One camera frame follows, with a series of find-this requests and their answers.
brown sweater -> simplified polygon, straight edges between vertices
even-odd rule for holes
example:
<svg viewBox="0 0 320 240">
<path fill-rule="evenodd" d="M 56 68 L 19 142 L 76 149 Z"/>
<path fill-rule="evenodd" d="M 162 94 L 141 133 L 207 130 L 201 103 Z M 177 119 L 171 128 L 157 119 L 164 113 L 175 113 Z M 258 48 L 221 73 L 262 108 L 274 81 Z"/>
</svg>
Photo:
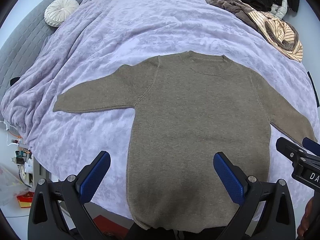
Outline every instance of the brown sweater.
<svg viewBox="0 0 320 240">
<path fill-rule="evenodd" d="M 126 193 L 143 228 L 200 232 L 226 225 L 238 206 L 212 166 L 213 155 L 223 151 L 265 181 L 270 124 L 300 145 L 304 137 L 316 141 L 308 119 L 255 71 L 192 51 L 123 65 L 59 95 L 53 110 L 129 107 L 135 119 Z"/>
</svg>

screw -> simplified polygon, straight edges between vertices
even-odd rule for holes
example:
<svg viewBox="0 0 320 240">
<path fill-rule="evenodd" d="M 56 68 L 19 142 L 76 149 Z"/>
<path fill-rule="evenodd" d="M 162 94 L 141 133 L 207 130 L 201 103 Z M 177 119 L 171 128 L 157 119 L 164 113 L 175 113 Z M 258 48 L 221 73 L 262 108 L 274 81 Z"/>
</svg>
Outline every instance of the screw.
<svg viewBox="0 0 320 240">
<path fill-rule="evenodd" d="M 70 182 L 73 182 L 75 179 L 76 179 L 76 176 L 75 176 L 75 175 L 70 175 L 70 176 L 68 176 L 68 178 L 67 178 L 67 180 L 70 181 Z"/>
<path fill-rule="evenodd" d="M 280 179 L 280 180 L 279 180 L 279 184 L 282 185 L 282 186 L 284 186 L 284 185 L 285 185 L 285 180 L 284 180 L 284 179 Z"/>
<path fill-rule="evenodd" d="M 256 178 L 255 176 L 249 176 L 249 177 L 248 177 L 248 180 L 249 180 L 250 182 L 256 182 L 256 181 L 257 181 L 257 178 Z"/>
<path fill-rule="evenodd" d="M 39 181 L 38 181 L 38 184 L 39 185 L 42 185 L 42 184 L 44 184 L 45 183 L 45 179 L 39 179 Z"/>
</svg>

blue gripper pad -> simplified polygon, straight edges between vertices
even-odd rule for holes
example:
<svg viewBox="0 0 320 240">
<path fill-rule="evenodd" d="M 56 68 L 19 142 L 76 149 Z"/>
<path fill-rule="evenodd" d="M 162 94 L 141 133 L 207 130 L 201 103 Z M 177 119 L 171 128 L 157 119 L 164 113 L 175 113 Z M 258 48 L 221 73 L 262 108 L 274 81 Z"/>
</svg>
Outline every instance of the blue gripper pad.
<svg viewBox="0 0 320 240">
<path fill-rule="evenodd" d="M 314 142 L 313 140 L 305 137 L 302 141 L 302 146 L 310 152 L 312 152 L 314 155 L 320 157 L 320 145 Z"/>
<path fill-rule="evenodd" d="M 221 153 L 216 153 L 214 155 L 213 167 L 216 170 L 227 192 L 229 193 L 229 196 L 232 199 L 233 203 L 242 205 L 244 202 L 244 187 L 229 167 L 232 165 L 232 163 L 223 153 L 223 156 L 221 156 L 220 154 Z"/>
<path fill-rule="evenodd" d="M 110 154 L 101 151 L 89 165 L 86 165 L 78 174 L 76 189 L 79 193 L 79 200 L 82 204 L 91 201 L 101 181 L 110 168 Z"/>
</svg>

beige striped fabric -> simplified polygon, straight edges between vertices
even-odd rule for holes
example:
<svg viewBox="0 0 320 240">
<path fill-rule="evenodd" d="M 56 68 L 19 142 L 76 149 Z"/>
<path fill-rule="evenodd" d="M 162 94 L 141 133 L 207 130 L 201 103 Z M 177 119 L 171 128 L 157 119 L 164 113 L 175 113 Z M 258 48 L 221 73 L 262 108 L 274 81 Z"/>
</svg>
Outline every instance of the beige striped fabric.
<svg viewBox="0 0 320 240">
<path fill-rule="evenodd" d="M 257 25 L 259 33 L 267 42 L 286 57 L 301 62 L 303 48 L 295 28 L 269 12 L 257 11 L 250 5 L 248 6 L 252 11 L 247 10 L 245 13 Z"/>
</svg>

gray bed frame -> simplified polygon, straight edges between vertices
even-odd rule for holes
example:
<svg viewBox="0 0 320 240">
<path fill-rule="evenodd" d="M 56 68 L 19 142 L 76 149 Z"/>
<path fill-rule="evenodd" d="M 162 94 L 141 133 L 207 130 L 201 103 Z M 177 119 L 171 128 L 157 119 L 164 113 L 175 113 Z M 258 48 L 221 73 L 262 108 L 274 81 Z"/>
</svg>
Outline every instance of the gray bed frame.
<svg viewBox="0 0 320 240">
<path fill-rule="evenodd" d="M 44 11 L 54 0 L 43 0 L 14 29 L 0 49 L 0 102 L 10 80 L 23 75 L 38 57 L 44 40 L 57 28 L 44 21 Z"/>
</svg>

